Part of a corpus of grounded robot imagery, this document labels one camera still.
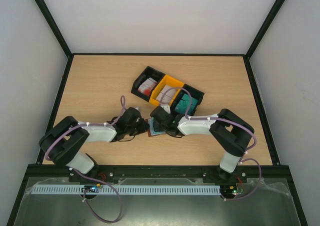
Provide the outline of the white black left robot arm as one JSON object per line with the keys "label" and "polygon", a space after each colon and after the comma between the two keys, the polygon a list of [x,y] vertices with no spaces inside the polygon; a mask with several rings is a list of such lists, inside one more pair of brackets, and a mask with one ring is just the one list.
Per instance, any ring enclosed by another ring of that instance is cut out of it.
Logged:
{"label": "white black left robot arm", "polygon": [[85,143],[121,142],[126,136],[134,138],[149,128],[140,111],[133,107],[122,109],[119,116],[104,123],[81,122],[67,116],[39,140],[39,147],[44,158],[57,167],[66,166],[88,174],[97,163],[87,153],[80,152]]}

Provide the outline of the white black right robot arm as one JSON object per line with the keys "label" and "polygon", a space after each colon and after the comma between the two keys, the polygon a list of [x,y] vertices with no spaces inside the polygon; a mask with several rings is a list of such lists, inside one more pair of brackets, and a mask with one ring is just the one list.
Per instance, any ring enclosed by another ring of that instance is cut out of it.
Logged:
{"label": "white black right robot arm", "polygon": [[247,150],[257,144],[255,130],[229,109],[218,114],[191,116],[168,113],[162,106],[156,107],[150,117],[169,136],[182,138],[188,135],[211,135],[224,149],[217,176],[229,182],[236,175],[236,167]]}

